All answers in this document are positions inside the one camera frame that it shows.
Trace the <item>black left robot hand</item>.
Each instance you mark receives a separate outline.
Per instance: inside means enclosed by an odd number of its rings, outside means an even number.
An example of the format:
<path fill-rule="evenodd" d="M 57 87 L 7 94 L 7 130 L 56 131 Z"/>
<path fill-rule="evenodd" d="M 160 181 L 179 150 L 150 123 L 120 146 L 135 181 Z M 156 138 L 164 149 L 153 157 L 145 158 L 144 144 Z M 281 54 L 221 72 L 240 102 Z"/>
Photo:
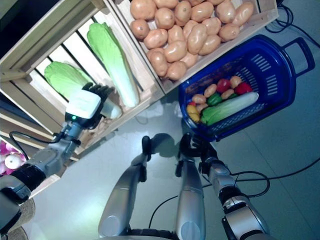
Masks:
<path fill-rule="evenodd" d="M 102 118 L 116 119 L 122 110 L 109 99 L 113 87 L 87 83 L 74 91 L 65 110 L 65 121 L 78 124 L 82 129 L 95 129 Z"/>

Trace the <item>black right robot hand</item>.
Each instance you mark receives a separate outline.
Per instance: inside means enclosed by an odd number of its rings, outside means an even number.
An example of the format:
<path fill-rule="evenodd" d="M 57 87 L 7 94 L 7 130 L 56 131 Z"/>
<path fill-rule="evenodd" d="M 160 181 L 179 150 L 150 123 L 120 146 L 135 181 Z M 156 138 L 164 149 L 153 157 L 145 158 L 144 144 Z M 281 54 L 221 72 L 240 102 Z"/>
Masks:
<path fill-rule="evenodd" d="M 194 157 L 200 158 L 199 165 L 207 165 L 212 161 L 218 160 L 217 151 L 211 143 L 198 135 L 192 137 L 191 152 Z"/>

